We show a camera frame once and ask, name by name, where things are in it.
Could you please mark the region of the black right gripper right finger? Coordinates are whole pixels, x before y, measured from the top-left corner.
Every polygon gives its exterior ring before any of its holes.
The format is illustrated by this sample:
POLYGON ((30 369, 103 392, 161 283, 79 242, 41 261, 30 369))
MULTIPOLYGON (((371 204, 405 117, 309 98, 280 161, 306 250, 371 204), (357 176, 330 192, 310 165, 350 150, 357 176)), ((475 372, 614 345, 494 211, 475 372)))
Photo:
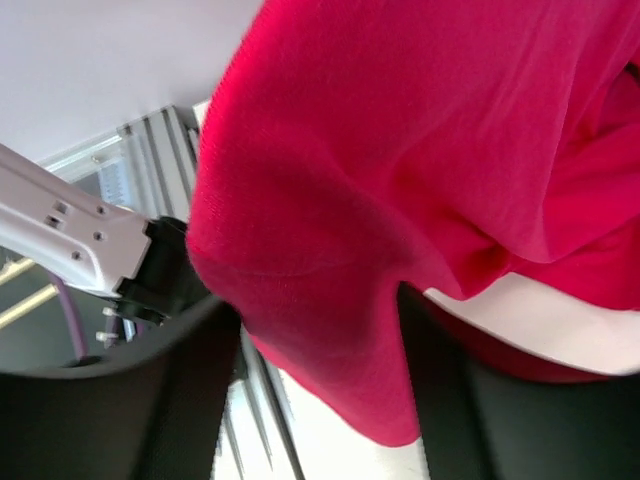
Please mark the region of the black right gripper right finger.
POLYGON ((639 378, 531 383, 478 362, 403 283, 400 330, 433 479, 636 479, 639 378))

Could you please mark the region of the magenta pink t shirt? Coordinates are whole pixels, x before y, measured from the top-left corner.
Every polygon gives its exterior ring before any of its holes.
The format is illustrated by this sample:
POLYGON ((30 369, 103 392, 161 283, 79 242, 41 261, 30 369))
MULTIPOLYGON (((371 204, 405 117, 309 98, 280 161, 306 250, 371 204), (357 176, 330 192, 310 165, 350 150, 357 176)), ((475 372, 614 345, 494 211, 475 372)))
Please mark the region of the magenta pink t shirt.
POLYGON ((639 369, 635 1, 268 1, 200 155, 246 330, 379 444, 419 435, 403 282, 512 375, 639 369))

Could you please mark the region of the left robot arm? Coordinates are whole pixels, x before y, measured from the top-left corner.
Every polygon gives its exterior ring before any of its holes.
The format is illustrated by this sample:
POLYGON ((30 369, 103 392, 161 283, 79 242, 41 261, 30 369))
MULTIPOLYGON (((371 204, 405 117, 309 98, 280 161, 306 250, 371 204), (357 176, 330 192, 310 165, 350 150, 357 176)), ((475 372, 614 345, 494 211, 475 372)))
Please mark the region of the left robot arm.
POLYGON ((1 244, 118 315, 160 324, 208 291, 190 264, 186 225, 110 205, 1 149, 1 244))

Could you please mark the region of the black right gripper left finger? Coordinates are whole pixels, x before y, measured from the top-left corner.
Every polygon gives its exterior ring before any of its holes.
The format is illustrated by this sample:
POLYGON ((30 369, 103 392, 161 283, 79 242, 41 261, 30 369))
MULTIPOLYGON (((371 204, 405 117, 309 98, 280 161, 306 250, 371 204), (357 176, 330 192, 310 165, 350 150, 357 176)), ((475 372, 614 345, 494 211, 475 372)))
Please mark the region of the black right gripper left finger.
POLYGON ((207 298, 78 364, 1 377, 5 479, 206 479, 240 319, 207 298))

